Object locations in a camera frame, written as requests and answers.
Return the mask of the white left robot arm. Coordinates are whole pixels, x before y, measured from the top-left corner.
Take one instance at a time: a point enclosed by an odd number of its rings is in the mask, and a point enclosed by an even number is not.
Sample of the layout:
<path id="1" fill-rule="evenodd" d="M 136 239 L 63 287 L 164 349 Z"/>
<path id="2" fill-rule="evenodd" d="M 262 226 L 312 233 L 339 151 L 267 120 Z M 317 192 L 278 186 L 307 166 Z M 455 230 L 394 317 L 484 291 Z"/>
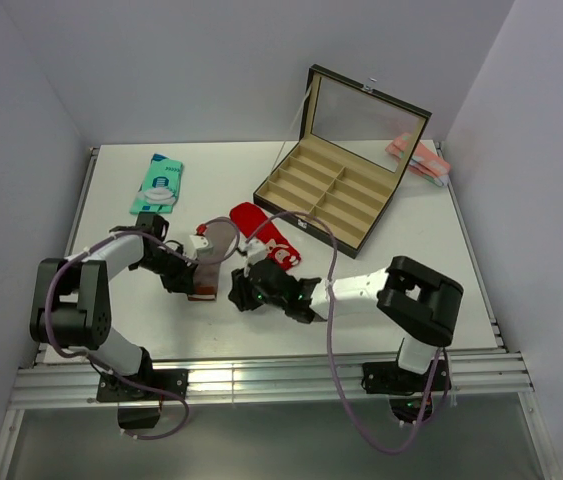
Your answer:
<path id="1" fill-rule="evenodd" d="M 155 274 L 169 293 L 193 292 L 197 265 L 184 247 L 168 247 L 169 222 L 141 213 L 133 226 L 118 226 L 91 249 L 40 262 L 33 294 L 31 338 L 64 358 L 86 357 L 120 377 L 120 388 L 144 399 L 156 386 L 150 354 L 112 327 L 110 281 L 124 270 Z"/>

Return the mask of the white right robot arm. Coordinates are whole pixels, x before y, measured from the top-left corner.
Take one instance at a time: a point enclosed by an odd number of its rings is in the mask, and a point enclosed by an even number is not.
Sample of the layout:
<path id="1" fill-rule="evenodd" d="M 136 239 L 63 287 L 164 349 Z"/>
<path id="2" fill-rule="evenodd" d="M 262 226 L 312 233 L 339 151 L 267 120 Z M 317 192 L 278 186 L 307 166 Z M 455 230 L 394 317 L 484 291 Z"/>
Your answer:
<path id="1" fill-rule="evenodd" d="M 413 390 L 429 374 L 437 350 L 451 345 L 463 286 L 407 256 L 375 272 L 337 280 L 297 279 L 270 259 L 231 273 L 228 299 L 241 312 L 272 305 L 302 324 L 337 315 L 380 312 L 404 332 L 394 365 L 396 383 Z"/>

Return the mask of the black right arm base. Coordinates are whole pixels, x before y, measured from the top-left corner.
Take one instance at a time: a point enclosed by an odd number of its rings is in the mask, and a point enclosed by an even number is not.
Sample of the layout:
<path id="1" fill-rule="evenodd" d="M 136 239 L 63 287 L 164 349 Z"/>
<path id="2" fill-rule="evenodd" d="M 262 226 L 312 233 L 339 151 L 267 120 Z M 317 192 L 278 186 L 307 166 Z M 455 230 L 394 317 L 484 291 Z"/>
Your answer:
<path id="1" fill-rule="evenodd" d="M 452 386 L 447 362 L 439 360 L 429 398 L 423 402 L 430 371 L 428 368 L 424 374 L 412 373 L 399 368 L 396 361 L 366 362 L 362 364 L 361 387 L 369 395 L 386 395 L 393 416 L 404 424 L 414 424 L 424 405 L 423 421 L 426 422 L 434 413 L 433 394 L 441 393 L 441 400 L 445 400 Z"/>

